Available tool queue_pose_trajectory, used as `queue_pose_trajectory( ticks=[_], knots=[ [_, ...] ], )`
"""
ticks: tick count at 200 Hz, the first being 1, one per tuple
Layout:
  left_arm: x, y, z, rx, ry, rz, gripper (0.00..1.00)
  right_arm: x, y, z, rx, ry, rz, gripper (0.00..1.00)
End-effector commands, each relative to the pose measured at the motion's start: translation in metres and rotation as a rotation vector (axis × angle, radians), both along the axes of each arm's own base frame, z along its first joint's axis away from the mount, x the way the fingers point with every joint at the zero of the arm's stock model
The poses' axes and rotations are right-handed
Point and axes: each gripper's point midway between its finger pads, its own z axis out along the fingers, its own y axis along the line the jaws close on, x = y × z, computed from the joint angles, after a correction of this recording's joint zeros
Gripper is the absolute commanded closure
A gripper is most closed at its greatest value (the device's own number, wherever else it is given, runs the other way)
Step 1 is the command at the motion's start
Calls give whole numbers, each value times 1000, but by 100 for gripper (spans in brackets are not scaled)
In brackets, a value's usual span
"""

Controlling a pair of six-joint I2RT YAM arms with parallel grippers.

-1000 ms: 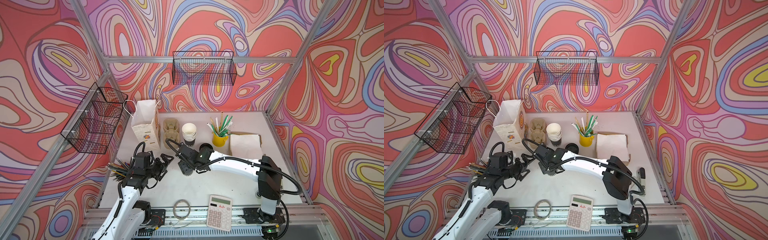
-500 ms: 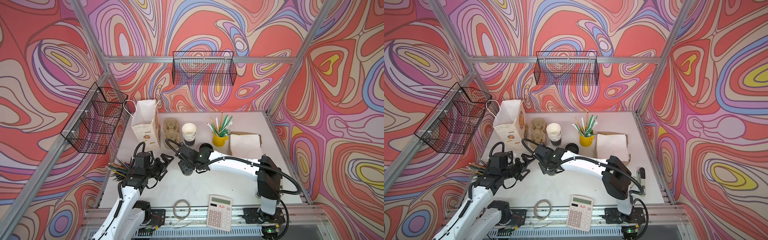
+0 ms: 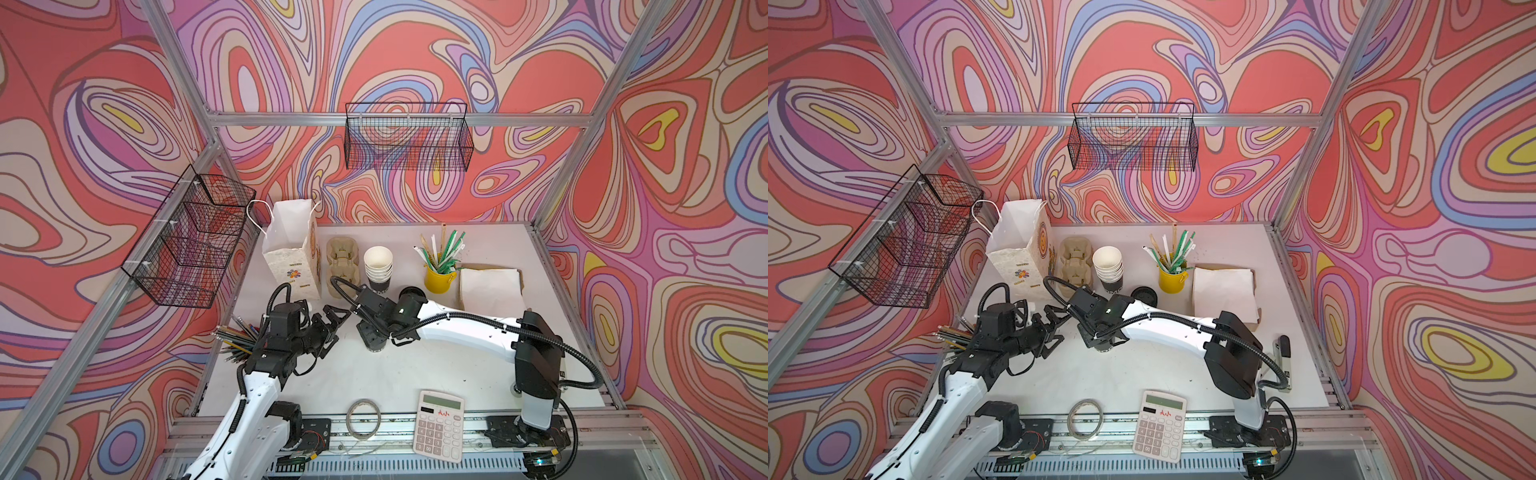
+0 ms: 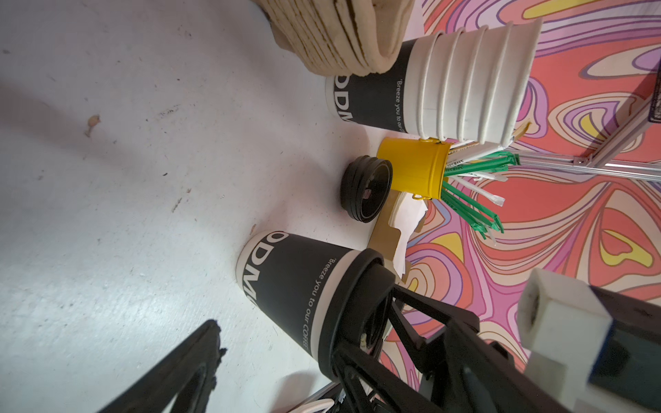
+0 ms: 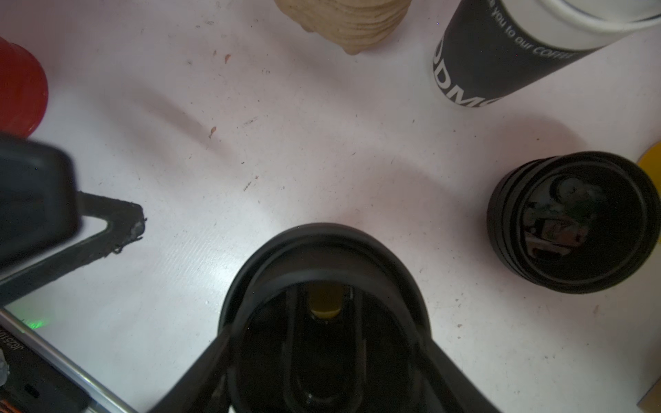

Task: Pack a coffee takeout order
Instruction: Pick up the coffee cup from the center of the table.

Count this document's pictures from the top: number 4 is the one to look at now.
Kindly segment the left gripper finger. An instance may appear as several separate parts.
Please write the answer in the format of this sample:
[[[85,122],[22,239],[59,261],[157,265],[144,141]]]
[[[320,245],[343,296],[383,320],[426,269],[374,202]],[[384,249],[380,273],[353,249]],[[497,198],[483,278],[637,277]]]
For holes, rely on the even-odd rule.
[[[103,412],[204,412],[227,352],[221,328],[205,321]]]

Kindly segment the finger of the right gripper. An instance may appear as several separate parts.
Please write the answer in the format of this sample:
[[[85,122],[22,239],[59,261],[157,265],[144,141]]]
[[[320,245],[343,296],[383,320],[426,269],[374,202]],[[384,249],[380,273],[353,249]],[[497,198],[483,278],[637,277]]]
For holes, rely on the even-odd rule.
[[[347,342],[337,344],[332,366],[346,393],[344,402],[350,412],[375,412],[365,385],[375,391],[390,412],[442,412],[377,360]]]

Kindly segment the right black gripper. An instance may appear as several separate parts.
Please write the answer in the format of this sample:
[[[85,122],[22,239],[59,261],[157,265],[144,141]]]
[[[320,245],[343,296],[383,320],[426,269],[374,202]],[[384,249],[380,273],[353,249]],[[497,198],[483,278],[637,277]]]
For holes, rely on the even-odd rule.
[[[480,319],[471,311],[401,285],[392,297],[388,319],[417,370],[436,370],[447,352],[462,412],[660,410],[659,306],[536,269],[517,306],[520,340],[530,352],[518,372],[477,337]],[[436,337],[420,336],[404,305],[444,328]]]

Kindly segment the black white paper coffee cup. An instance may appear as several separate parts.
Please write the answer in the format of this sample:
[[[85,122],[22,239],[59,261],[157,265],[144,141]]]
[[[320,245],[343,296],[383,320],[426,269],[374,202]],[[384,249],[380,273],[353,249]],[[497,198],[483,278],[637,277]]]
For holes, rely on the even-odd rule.
[[[301,235],[256,234],[236,264],[247,299],[317,362],[330,356],[359,281],[384,263],[372,249],[353,250]]]

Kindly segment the black plastic cup lid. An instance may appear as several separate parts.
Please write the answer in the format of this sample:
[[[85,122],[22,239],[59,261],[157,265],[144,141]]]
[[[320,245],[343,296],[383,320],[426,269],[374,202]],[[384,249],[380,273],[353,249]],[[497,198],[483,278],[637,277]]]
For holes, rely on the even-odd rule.
[[[320,325],[311,335],[313,358],[326,378],[339,380],[333,355],[341,343],[379,358],[395,281],[372,249],[351,250],[333,268],[315,314]]]

